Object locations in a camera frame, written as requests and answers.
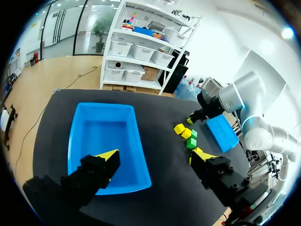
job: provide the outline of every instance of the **potted plant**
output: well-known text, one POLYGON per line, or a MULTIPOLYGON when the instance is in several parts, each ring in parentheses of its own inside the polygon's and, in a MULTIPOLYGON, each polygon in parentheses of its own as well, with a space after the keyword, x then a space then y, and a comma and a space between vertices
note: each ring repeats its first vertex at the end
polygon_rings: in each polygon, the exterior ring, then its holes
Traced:
POLYGON ((109 32, 110 26, 112 24, 114 15, 109 15, 105 18, 100 18, 96 20, 92 31, 94 34, 99 37, 99 42, 96 43, 96 53, 100 53, 103 49, 103 34, 109 32))

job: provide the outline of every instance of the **cardboard box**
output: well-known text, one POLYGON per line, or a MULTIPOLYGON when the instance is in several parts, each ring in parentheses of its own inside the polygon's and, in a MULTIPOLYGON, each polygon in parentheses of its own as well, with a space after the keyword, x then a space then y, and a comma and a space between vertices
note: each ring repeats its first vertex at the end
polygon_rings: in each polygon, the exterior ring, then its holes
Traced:
POLYGON ((142 75, 141 79, 146 80, 146 81, 154 81, 158 74, 158 69, 153 68, 153 67, 144 66, 144 65, 142 67, 145 71, 145 74, 142 75))

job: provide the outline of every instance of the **blue box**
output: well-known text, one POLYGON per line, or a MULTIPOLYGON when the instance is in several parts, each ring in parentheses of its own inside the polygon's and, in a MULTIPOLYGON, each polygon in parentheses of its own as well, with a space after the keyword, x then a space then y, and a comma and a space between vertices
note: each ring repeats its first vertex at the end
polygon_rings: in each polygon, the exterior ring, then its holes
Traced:
POLYGON ((223 153, 234 148, 238 144, 238 137, 222 114, 207 120, 206 125, 211 130, 223 153))
POLYGON ((151 186, 133 106, 79 103, 69 137, 68 175, 86 155, 119 149, 120 167, 96 195, 135 192, 151 186))
POLYGON ((138 32, 138 33, 141 33, 141 34, 146 34, 146 35, 149 35, 151 37, 154 34, 153 31, 145 29, 145 28, 142 28, 142 27, 135 27, 134 28, 134 32, 138 32))

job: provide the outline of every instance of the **yellow block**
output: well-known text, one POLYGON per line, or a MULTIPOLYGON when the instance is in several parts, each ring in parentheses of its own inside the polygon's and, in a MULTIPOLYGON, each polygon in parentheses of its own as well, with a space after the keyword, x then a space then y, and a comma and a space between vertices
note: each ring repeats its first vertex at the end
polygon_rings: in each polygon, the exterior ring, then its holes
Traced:
POLYGON ((102 154, 98 154, 98 155, 94 155, 94 156, 95 157, 100 156, 101 158, 104 158, 107 161, 117 151, 119 151, 119 150, 115 149, 115 150, 112 150, 112 151, 109 151, 109 152, 105 152, 105 153, 102 153, 102 154))
POLYGON ((183 125, 183 123, 178 124, 174 127, 174 131, 177 135, 181 134, 184 130, 185 130, 185 126, 183 125))
POLYGON ((188 129, 188 128, 186 128, 186 129, 183 131, 183 133, 182 133, 181 136, 182 136, 183 138, 185 138, 185 139, 190 138, 190 137, 191 137, 191 130, 188 129))
POLYGON ((195 151, 195 152, 203 152, 203 150, 200 149, 199 147, 196 147, 195 149, 193 149, 193 151, 195 151))
POLYGON ((191 118, 186 119, 186 121, 187 121, 190 125, 193 124, 193 122, 191 121, 191 118))
POLYGON ((204 152, 195 152, 198 154, 199 157, 201 157, 202 160, 206 161, 207 159, 210 159, 210 158, 216 158, 217 156, 215 155, 211 155, 211 154, 207 154, 207 153, 204 153, 204 152))

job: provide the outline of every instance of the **fire extinguisher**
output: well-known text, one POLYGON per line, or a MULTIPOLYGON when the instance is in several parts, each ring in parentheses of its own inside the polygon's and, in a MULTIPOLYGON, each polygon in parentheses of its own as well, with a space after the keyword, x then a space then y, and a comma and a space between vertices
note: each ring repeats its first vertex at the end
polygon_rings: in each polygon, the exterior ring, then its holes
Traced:
POLYGON ((33 53, 33 58, 35 58, 36 63, 38 63, 38 61, 39 61, 39 53, 38 52, 34 52, 33 53))

